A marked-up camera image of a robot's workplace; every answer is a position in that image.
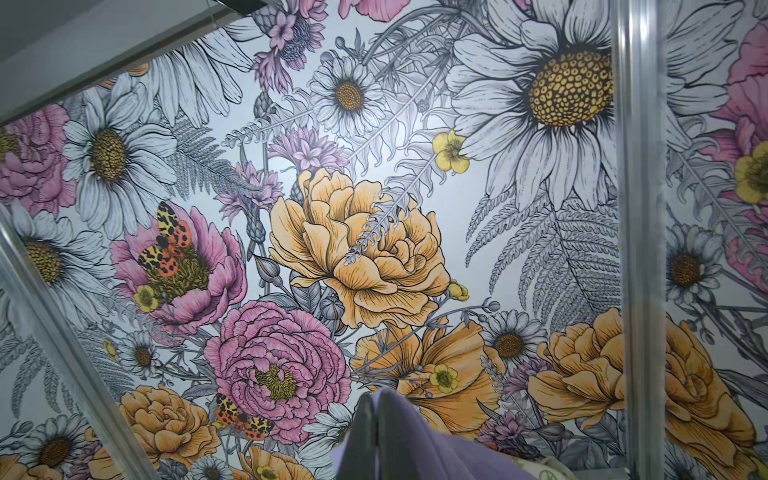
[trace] orange spotted butterfly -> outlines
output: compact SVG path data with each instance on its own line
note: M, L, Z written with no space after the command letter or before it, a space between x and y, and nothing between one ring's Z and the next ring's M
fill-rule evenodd
M218 393L216 395L218 408L216 418L224 425L234 425L235 430L245 435L249 440L258 442L264 440L272 432L275 422L260 417L249 417L245 412L237 409L232 399Z
M145 248L139 254L138 262L146 270L155 269L160 276L168 278L179 270L178 260L184 258L184 249L192 243L187 222L179 220L165 202L157 206L157 226L160 235L157 245Z

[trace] grey fern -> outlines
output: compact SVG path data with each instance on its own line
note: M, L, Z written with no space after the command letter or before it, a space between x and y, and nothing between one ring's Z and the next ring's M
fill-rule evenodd
M197 128L188 118L182 118L171 132L177 140L176 152L165 161L176 173L177 182L166 186L170 195L186 200L198 189L209 194L247 194L259 190L238 175L227 159L221 158L224 150L218 148L213 137L206 136L210 128Z

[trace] butterfly wing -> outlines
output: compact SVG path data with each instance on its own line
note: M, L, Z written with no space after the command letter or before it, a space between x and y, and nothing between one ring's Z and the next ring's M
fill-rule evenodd
M139 253L138 263L145 270L159 269L163 262L163 249L160 245L152 245Z

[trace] floral mural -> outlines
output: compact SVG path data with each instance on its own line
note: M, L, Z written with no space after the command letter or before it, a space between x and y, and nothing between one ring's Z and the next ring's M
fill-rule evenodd
M768 472L761 5L664 3L668 478ZM0 127L0 204L163 480L332 480L382 387L625 466L610 8L290 0ZM0 479L117 480L25 314L0 292Z

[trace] ceiling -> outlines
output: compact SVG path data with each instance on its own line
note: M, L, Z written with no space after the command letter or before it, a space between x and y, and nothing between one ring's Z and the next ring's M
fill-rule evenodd
M0 61L102 0L0 0Z

